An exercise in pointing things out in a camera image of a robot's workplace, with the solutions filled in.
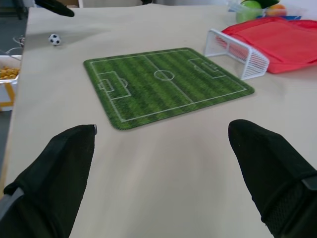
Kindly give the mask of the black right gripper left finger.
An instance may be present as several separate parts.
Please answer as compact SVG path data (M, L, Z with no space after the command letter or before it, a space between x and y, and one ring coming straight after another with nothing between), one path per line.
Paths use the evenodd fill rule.
M54 136L0 199L0 238L69 238L95 148L95 124Z

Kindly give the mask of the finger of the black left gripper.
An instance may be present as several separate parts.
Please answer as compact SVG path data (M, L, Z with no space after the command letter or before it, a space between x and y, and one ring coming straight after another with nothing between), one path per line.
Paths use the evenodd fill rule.
M74 17L75 13L57 0L34 0L35 4L61 16Z

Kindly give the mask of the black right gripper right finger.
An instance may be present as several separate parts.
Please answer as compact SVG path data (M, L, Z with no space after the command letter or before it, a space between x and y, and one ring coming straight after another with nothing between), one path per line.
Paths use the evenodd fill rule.
M251 121L232 121L228 138L273 237L317 238L317 170L283 136Z

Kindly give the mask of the white toy soccer goal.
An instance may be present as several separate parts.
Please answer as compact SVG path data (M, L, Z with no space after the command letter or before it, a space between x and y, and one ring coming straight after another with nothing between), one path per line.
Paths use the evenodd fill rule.
M210 29L207 33L204 56L228 56L240 62L243 65L241 80L263 76L269 66L269 59L261 52L215 29Z

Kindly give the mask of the green soccer field mat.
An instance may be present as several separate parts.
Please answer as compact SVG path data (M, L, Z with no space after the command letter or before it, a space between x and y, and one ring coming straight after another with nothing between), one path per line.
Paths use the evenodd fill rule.
M110 124L129 130L254 93L254 88L191 48L85 60Z

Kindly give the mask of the white bin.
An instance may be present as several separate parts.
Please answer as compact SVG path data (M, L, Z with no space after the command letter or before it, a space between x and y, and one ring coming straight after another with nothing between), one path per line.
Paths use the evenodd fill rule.
M12 68L19 68L21 67L21 56L14 55L14 56L0 56L0 69L3 67L12 67ZM9 79L9 80L0 80L1 83L10 83L14 89L14 92L16 94L17 84L18 84L18 78L16 79Z

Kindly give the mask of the yellow snack pieces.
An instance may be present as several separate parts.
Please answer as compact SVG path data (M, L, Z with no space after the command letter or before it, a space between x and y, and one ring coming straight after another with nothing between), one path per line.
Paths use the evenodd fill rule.
M0 69L0 80L16 79L19 72L19 68L3 67Z

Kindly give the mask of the yellow wooden stand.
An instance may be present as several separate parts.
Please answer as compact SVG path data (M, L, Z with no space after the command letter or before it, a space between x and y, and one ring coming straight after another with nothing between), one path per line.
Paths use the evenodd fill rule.
M15 92L10 83L0 84L0 112L11 111L15 101Z

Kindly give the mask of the red fabric bag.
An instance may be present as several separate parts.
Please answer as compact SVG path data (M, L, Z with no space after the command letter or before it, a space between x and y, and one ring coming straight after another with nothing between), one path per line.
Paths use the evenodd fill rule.
M264 17L222 30L269 59L267 71L278 74L317 66L317 21Z

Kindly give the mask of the green apple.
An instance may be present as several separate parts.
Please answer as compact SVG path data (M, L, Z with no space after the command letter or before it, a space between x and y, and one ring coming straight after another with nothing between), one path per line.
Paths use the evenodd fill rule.
M240 3L236 11L236 22L242 23L245 21L256 19L262 14L262 6L256 0L245 0Z

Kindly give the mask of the orange fruit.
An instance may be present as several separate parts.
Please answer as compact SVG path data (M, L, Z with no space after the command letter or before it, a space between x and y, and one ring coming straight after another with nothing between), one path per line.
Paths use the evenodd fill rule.
M282 4L276 4L268 7L265 11L266 16L286 16L286 7Z

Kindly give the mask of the clear plastic fruit container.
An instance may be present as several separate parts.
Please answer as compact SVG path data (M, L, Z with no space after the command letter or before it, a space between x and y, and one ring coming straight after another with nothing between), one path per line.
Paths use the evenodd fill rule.
M230 13L230 17L234 20L235 23L236 22L236 11L240 5L240 3L242 3L245 0L227 0L227 6L228 6L228 12ZM288 3L281 3L281 0L278 4L282 4L286 7L287 10L287 15L286 16L279 16L282 17L286 20L299 20L302 18L302 16L305 13L305 10L301 7L297 7L297 6L293 6L290 5ZM262 14L260 16L258 16L256 19L258 18L264 18L264 17L268 17L265 14L267 8L262 9Z

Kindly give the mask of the dark green vegetable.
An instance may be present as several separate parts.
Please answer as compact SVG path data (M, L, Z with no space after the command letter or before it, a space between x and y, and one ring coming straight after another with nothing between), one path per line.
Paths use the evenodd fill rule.
M280 2L280 0L255 0L255 1L257 1L261 5L262 9L276 5Z

